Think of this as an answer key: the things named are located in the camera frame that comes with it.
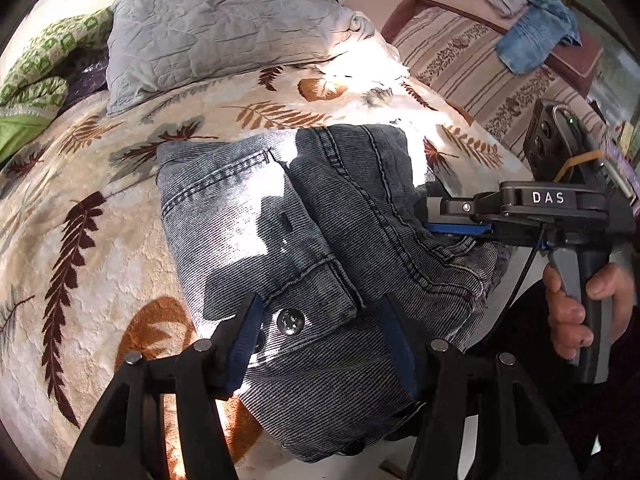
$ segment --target floral blanket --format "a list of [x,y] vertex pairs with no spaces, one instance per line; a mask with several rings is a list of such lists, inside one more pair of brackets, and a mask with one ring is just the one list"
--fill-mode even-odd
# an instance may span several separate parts
[[[0,419],[41,478],[59,477],[130,349],[180,352],[195,333],[165,243],[154,181],[165,142],[231,142],[263,128],[388,123],[414,181],[455,195],[529,180],[477,123],[409,78],[380,35],[337,59],[194,83],[114,118],[107,92],[59,117],[0,173]],[[241,478],[290,460],[233,397],[218,403]],[[165,399],[172,478],[184,477]]]

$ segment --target striped denim fabric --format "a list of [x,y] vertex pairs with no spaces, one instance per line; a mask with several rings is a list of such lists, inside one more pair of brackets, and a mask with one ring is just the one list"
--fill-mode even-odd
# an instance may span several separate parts
[[[265,299],[264,345],[240,398],[300,460],[366,446],[415,413],[372,313],[387,292],[433,336],[465,349],[510,257],[504,246],[432,235],[402,130],[270,132],[233,144],[160,148],[162,222],[201,336],[242,298]],[[286,335],[278,315],[302,313]]]

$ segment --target gray quilted pillow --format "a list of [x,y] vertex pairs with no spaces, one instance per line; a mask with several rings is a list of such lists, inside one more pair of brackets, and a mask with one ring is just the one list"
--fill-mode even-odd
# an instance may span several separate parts
[[207,77],[327,60],[374,27],[333,0],[116,0],[107,112]]

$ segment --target cable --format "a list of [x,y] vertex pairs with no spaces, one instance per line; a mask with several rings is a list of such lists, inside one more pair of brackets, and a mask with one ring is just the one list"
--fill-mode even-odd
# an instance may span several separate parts
[[480,349],[486,349],[487,348],[487,344],[488,344],[489,340],[491,339],[492,335],[498,329],[498,327],[500,326],[500,323],[504,320],[504,316],[506,316],[507,311],[510,309],[511,305],[516,300],[516,297],[518,295],[518,291],[520,290],[520,287],[522,286],[522,282],[524,282],[524,279],[527,277],[527,274],[529,273],[529,269],[531,268],[531,265],[533,264],[533,260],[536,257],[536,254],[538,254],[538,250],[540,249],[540,245],[542,244],[542,238],[545,235],[545,230],[546,230],[546,224],[542,224],[542,227],[540,228],[540,234],[538,235],[538,242],[531,249],[531,252],[529,253],[529,257],[527,258],[527,261],[524,263],[524,267],[522,267],[522,272],[520,273],[520,275],[518,277],[518,281],[516,282],[515,286],[513,287],[513,290],[511,291],[511,295],[510,295],[509,299],[507,300],[507,304],[504,306],[504,309],[500,313],[500,316],[498,316],[498,319],[495,320],[495,323],[491,327],[491,330],[489,330],[487,335],[485,335],[476,345],[474,345],[475,347],[478,347]]

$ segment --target gray handle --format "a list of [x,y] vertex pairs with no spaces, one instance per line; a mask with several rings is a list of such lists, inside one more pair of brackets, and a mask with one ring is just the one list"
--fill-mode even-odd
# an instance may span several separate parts
[[571,361],[577,367],[576,380],[579,383],[603,383],[609,375],[612,298],[591,300],[586,293],[586,284],[609,262],[609,253],[556,249],[549,254],[549,262],[560,274],[564,293],[584,306],[586,316],[583,324],[593,332],[592,345],[580,349]]

